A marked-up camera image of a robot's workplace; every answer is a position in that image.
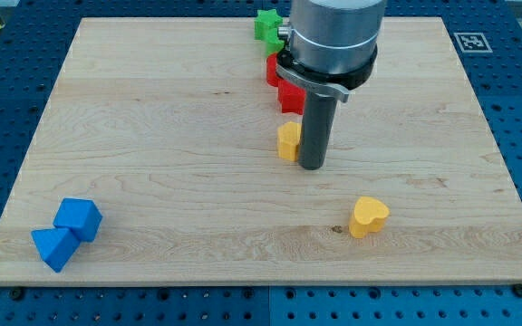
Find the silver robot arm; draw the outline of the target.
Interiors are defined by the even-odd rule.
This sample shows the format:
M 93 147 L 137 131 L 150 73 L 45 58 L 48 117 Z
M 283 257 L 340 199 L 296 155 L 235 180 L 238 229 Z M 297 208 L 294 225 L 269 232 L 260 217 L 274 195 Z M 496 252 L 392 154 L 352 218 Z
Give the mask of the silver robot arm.
M 348 73 L 374 55 L 385 8 L 385 0 L 293 0 L 277 35 L 305 68 Z

